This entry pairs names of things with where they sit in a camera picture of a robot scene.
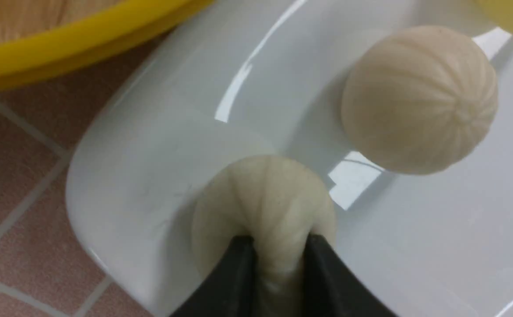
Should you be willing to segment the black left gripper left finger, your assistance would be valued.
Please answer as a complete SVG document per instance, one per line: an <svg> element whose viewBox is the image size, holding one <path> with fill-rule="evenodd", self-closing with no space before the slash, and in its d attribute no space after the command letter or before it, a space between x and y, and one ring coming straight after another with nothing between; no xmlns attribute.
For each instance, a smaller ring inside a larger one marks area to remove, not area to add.
<svg viewBox="0 0 513 317"><path fill-rule="evenodd" d="M250 236L235 236L202 284L172 317L250 317L257 256Z"/></svg>

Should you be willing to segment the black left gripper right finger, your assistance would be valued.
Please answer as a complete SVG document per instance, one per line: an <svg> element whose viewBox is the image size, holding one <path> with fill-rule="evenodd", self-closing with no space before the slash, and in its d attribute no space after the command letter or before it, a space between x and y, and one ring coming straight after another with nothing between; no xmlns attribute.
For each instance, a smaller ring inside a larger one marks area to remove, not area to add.
<svg viewBox="0 0 513 317"><path fill-rule="evenodd" d="M339 258L325 237L311 234L304 250L304 317L395 317Z"/></svg>

